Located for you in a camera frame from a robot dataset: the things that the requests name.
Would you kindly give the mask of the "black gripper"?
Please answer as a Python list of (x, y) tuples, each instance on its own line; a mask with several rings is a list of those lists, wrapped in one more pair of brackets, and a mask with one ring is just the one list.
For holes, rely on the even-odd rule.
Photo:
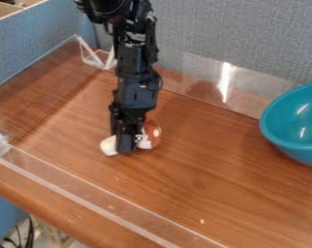
[[(139, 128), (146, 114), (157, 108), (164, 81), (157, 72), (141, 75), (118, 73), (117, 77), (118, 88), (114, 90), (114, 101), (110, 105), (111, 134), (118, 134), (118, 153), (129, 154), (137, 150), (137, 144), (142, 140), (144, 133)], [(119, 131), (119, 122), (137, 125), (137, 129)]]

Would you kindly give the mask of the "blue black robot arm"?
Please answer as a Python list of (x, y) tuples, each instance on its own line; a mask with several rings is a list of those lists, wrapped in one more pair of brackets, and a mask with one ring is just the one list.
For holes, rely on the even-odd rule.
[(118, 60), (118, 88), (110, 109), (111, 137), (101, 143), (106, 154), (129, 154), (142, 141), (146, 114), (157, 108), (162, 77), (158, 61), (157, 17), (150, 0), (74, 0), (93, 23), (113, 36)]

